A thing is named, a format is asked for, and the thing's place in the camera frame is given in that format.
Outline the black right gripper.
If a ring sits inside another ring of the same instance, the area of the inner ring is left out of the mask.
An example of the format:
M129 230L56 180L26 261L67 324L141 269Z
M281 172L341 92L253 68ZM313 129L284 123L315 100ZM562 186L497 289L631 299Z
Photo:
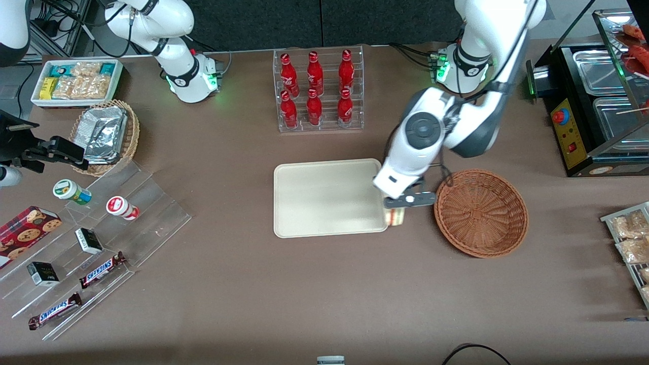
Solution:
M49 140L39 140L34 137L32 128L39 127L1 111L1 164L26 168L35 173L43 173L44 162L64 163L86 171L90 162L84 159L84 149L81 146L63 138L52 136ZM37 154L23 154L30 148L37 149Z

